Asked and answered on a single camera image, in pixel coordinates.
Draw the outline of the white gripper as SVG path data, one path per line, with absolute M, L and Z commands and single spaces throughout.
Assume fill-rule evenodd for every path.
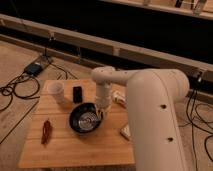
M 111 104 L 111 85 L 110 84 L 97 84 L 95 96 L 95 110 L 98 119 L 103 119 L 104 109 L 108 108 Z

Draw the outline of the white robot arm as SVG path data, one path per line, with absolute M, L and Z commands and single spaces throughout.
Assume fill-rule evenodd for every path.
M 136 171 L 188 171 L 174 104 L 187 95 L 189 81 L 177 69 L 92 70 L 95 104 L 110 105 L 113 83 L 126 87 L 126 108 Z

